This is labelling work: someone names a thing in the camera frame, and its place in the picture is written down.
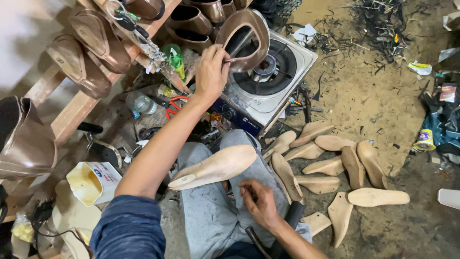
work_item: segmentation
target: paint bucket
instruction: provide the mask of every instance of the paint bucket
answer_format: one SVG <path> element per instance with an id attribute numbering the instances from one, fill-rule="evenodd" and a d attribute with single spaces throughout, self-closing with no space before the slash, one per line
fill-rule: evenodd
<path id="1" fill-rule="evenodd" d="M 429 129 L 422 129 L 417 142 L 414 143 L 414 148 L 419 151 L 430 151 L 436 149 L 436 146 L 433 144 L 433 132 Z"/>

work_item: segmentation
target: stainless steel stove top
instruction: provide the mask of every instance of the stainless steel stove top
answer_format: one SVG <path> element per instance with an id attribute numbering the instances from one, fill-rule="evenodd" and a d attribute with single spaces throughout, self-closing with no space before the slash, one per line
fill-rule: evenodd
<path id="1" fill-rule="evenodd" d="M 243 43 L 249 43 L 249 37 Z M 301 47 L 299 44 L 287 39 L 284 36 L 270 30 L 270 39 L 280 41 L 287 44 L 287 47 L 294 53 L 296 64 L 296 72 L 293 75 L 290 84 L 281 91 L 270 95 L 251 94 L 243 90 L 233 77 L 233 73 L 229 74 L 228 82 L 225 86 L 220 98 L 225 100 L 235 109 L 239 110 L 246 116 L 253 118 L 255 121 L 263 125 L 264 129 L 273 120 L 278 119 L 281 108 L 294 91 L 295 87 L 302 81 L 307 71 L 318 58 L 314 52 Z"/>

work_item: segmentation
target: gray pants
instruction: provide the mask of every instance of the gray pants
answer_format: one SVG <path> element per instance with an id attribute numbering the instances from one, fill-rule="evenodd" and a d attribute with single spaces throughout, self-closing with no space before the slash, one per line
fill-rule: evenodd
<path id="1" fill-rule="evenodd" d="M 235 194 L 235 202 L 227 196 L 220 182 L 180 191 L 180 200 L 184 212 L 185 234 L 189 243 L 192 259 L 215 258 L 236 241 L 251 242 L 244 229 L 252 226 L 264 246 L 270 247 L 275 240 L 271 234 L 254 222 L 239 196 L 238 183 L 244 179 L 255 178 L 273 190 L 276 209 L 283 218 L 289 203 L 280 184 L 260 155 L 260 144 L 250 134 L 235 129 L 225 135 L 220 149 L 233 145 L 253 145 L 258 157 L 255 162 L 240 175 L 230 179 Z M 179 153 L 178 169 L 201 162 L 210 157 L 211 151 L 201 143 L 188 142 Z M 311 230 L 305 223 L 299 223 L 296 231 L 311 243 Z"/>

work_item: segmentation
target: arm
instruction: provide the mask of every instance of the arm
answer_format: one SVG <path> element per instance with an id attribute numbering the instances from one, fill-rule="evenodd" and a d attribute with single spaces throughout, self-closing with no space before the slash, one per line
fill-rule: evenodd
<path id="1" fill-rule="evenodd" d="M 327 258 L 301 237 L 276 211 L 273 191 L 255 179 L 241 181 L 240 196 L 254 221 L 269 231 L 294 259 Z"/>
<path id="2" fill-rule="evenodd" d="M 230 64 L 222 65 L 224 58 L 230 56 L 222 45 L 213 45 L 203 51 L 196 69 L 195 93 L 142 149 L 118 184 L 115 196 L 155 198 L 160 183 L 201 115 L 220 96 L 227 83 Z"/>

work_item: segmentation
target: gas stove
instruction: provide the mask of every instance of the gas stove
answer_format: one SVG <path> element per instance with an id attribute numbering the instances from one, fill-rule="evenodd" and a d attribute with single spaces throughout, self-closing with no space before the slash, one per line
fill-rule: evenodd
<path id="1" fill-rule="evenodd" d="M 257 49 L 248 33 L 233 48 L 231 57 L 247 56 Z M 213 108 L 257 138 L 263 137 L 286 108 L 295 87 L 318 58 L 314 52 L 270 30 L 270 49 L 253 70 L 230 73 Z"/>

